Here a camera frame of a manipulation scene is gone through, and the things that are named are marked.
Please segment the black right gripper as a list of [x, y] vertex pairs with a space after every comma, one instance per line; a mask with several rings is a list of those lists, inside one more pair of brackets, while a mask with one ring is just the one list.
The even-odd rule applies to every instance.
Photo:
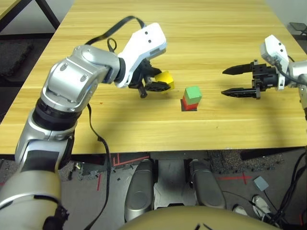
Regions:
[[278, 75], [276, 69], [266, 64], [259, 64], [256, 59], [249, 64], [229, 67], [222, 73], [239, 75], [247, 72], [252, 72], [252, 88], [231, 88], [221, 91], [221, 94], [236, 98], [260, 99], [261, 92], [265, 92], [267, 89], [277, 86]]

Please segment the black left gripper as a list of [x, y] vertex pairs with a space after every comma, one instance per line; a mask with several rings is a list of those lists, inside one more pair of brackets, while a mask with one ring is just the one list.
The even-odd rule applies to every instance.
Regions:
[[151, 77], [153, 75], [158, 75], [162, 73], [162, 71], [158, 68], [153, 68], [150, 61], [144, 59], [139, 66], [135, 69], [132, 79], [128, 85], [130, 89], [137, 89], [141, 98], [146, 98], [147, 92], [164, 92], [169, 90], [171, 87], [163, 81], [158, 82], [150, 82], [147, 83], [144, 87], [142, 82], [146, 77]]

